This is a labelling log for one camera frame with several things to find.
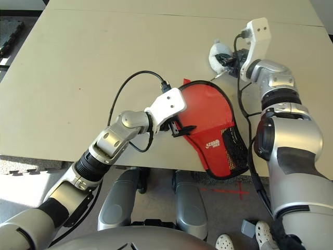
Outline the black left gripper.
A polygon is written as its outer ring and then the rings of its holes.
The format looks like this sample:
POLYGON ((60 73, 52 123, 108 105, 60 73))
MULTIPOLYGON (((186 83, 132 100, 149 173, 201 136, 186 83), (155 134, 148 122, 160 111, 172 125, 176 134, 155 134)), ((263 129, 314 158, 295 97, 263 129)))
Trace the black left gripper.
POLYGON ((179 136, 190 135, 191 131, 194 130, 197 126, 185 126, 178 128, 176 119, 168 119, 160 126, 160 131, 167 132, 171 131, 174 138, 179 136))

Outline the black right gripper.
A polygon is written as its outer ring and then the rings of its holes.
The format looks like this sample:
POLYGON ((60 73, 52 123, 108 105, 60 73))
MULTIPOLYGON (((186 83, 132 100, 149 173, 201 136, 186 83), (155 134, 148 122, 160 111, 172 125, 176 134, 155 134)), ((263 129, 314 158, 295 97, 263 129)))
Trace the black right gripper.
POLYGON ((241 67, 247 59, 247 49, 243 48, 237 52, 233 52, 233 56, 229 54, 217 54, 217 61, 221 65, 229 65, 229 75, 238 77, 241 67))

